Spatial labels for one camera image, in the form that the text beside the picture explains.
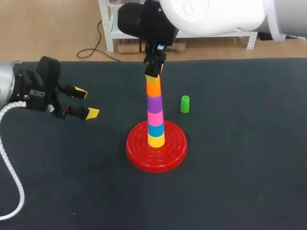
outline colorful ring stack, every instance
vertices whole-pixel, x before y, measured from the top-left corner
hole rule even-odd
[[[146,75],[148,98],[148,144],[160,148],[165,143],[160,76]]]

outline silver motor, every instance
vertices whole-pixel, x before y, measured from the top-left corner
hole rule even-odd
[[[15,75],[11,62],[0,62],[0,109],[12,95],[15,84]]]

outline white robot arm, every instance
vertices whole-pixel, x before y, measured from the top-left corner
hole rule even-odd
[[[169,21],[196,36],[238,31],[307,36],[306,0],[160,0]]]

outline wooden floor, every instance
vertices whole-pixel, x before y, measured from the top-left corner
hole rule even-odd
[[[100,20],[98,0],[0,0],[0,60],[78,60],[79,50],[95,46]],[[246,43],[238,38],[190,39],[185,51],[169,54],[168,60],[307,57],[307,41],[257,41],[254,50],[246,50]],[[98,48],[106,50],[104,37]],[[144,57],[109,54],[124,61]],[[95,53],[86,60],[111,59]]]

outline black tabletop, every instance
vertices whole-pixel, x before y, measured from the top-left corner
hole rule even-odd
[[[16,68],[35,68],[23,63]],[[307,59],[167,62],[165,119],[186,133],[186,159],[161,174],[126,157],[146,119],[142,63],[63,62],[97,119],[9,111],[0,133],[25,190],[1,230],[302,230],[307,226]],[[180,113],[183,95],[190,112]],[[0,161],[0,216],[19,202]]]

